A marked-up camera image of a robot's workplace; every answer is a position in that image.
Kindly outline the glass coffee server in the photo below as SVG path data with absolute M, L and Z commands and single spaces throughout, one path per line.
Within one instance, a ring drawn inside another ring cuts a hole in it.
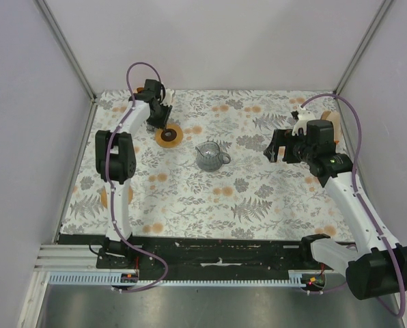
M 221 147 L 214 141 L 205 141 L 195 146 L 197 151 L 196 164 L 205 172 L 215 172 L 223 165 L 231 162 L 228 153 L 223 152 Z

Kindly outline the orange coffee filter box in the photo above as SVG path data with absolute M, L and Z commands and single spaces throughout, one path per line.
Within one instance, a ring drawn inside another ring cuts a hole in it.
M 321 115 L 322 120 L 332 123 L 334 130 L 334 142 L 338 144 L 341 138 L 341 116 L 336 111 L 324 111 Z

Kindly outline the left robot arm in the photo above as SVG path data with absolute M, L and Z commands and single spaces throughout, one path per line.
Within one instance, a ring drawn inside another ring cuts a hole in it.
M 117 126 L 95 134 L 96 171 L 106 189 L 109 225 L 98 257 L 112 259 L 120 268 L 135 261 L 135 250 L 129 247 L 132 227 L 129 219 L 130 181 L 137 168 L 133 135 L 145 124 L 164 129 L 172 105 L 165 86 L 155 79 L 145 81 L 143 88 L 132 93 Z

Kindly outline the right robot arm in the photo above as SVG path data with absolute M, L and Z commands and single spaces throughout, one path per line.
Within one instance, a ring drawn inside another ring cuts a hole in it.
M 393 236 L 358 186 L 353 162 L 336 151 L 333 124 L 327 120 L 300 121 L 293 129 L 276 129 L 264 156 L 277 161 L 284 148 L 283 162 L 306 163 L 310 173 L 334 200 L 355 242 L 348 249 L 325 234 L 302 238 L 299 264 L 313 269 L 325 264 L 345 277 L 359 300 L 407 291 L 407 246 Z

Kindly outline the floral table mat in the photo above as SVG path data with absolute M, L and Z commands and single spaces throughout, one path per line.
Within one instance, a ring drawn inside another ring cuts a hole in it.
M 137 168 L 128 192 L 134 235 L 298 240 L 352 235 L 304 163 L 270 162 L 275 129 L 306 106 L 320 118 L 332 98 L 306 91 L 178 90 L 164 131 L 133 136 Z

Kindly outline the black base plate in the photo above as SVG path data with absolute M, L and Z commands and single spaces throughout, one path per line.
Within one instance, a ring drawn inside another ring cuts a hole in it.
M 145 279 L 193 278 L 284 278 L 290 271 L 321 272 L 326 267 L 305 261 L 298 241 L 259 241 L 134 236 L 136 257 L 97 258 L 99 269 L 136 269 Z

